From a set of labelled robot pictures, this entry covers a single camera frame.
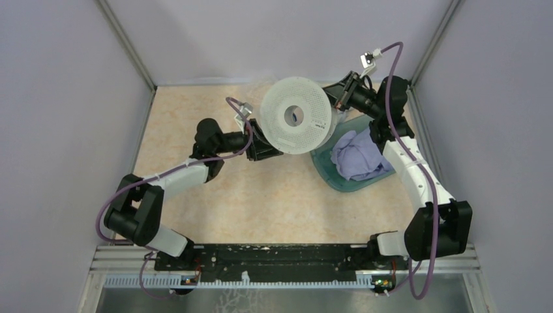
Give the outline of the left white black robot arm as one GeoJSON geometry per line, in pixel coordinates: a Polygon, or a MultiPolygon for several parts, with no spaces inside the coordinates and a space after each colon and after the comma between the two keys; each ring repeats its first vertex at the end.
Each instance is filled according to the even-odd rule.
{"type": "Polygon", "coordinates": [[[213,180],[226,159],[246,155],[255,162],[283,154],[268,142],[255,119],[246,120],[241,131],[227,133],[214,119],[203,119],[194,140],[192,154],[182,165],[149,177],[124,176],[102,215],[106,228],[134,245],[169,255],[180,270],[194,265],[194,242],[161,224],[164,202],[213,180]]]}

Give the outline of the white perforated cable spool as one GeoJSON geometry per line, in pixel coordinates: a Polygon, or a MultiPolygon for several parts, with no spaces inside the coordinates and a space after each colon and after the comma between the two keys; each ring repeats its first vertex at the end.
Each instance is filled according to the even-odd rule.
{"type": "Polygon", "coordinates": [[[302,77],[277,81],[260,104],[260,125],[266,140],[291,155],[325,144],[338,124],[338,114],[322,87],[302,77]]]}

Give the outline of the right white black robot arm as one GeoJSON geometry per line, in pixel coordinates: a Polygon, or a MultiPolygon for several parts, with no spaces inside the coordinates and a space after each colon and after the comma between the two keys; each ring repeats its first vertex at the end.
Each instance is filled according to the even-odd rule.
{"type": "Polygon", "coordinates": [[[400,176],[415,209],[405,230],[370,238],[367,260],[376,269],[385,268],[393,256],[430,260],[462,254],[468,244],[472,208],[444,189],[422,156],[403,116],[409,86],[408,80],[392,76],[375,90],[360,74],[350,72],[323,88],[332,107],[340,111],[355,109],[371,117],[371,140],[400,176]]]}

